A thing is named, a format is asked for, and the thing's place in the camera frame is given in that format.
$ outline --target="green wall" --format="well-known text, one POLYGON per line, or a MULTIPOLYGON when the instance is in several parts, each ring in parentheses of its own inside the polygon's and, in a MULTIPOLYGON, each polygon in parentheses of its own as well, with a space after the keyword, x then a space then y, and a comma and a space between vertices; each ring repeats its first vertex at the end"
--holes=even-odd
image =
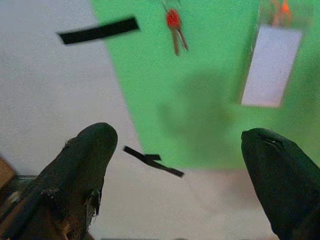
POLYGON ((140 26, 105 43, 145 153, 160 154, 165 165, 176 168, 244 168, 241 132, 264 127, 295 141, 320 163, 320 2, 281 108, 240 104, 258 1, 181 0, 189 52, 181 46, 179 57, 161 0, 92 0, 92 5, 101 23, 133 15, 140 26))

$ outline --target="red key tag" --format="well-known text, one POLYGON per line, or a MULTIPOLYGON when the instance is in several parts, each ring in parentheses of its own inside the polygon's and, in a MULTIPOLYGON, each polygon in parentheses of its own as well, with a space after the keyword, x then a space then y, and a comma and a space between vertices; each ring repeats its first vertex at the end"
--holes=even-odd
POLYGON ((170 9, 166 14, 166 24, 171 29, 179 29, 181 27, 180 16, 176 10, 170 9))

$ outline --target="white floor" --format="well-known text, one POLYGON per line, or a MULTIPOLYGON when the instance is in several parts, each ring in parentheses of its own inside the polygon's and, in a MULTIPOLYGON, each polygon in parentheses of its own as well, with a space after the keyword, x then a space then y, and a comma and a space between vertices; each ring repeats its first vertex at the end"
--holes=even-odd
POLYGON ((122 151, 141 150, 102 41, 65 46, 56 32, 96 23, 86 0, 0 1, 0 154, 38 174, 96 122, 119 136, 96 239, 277 239, 245 170, 186 170, 180 179, 122 151))

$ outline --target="orange object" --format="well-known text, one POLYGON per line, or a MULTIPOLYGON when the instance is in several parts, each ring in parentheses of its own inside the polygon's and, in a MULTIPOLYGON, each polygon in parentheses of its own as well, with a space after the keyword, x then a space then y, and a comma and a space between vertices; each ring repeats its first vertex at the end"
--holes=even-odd
POLYGON ((290 25, 292 13, 290 11, 288 0, 284 0, 282 5, 280 5, 277 0, 272 0, 272 2, 276 8, 276 12, 273 16, 272 26, 283 25, 286 17, 287 23, 290 25))

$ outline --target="white card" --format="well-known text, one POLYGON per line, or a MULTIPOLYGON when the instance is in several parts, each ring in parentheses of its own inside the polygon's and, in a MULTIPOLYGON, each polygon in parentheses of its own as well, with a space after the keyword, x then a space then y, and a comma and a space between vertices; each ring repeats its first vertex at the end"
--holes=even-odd
POLYGON ((279 107, 303 32, 297 29, 259 28, 242 105, 279 107))

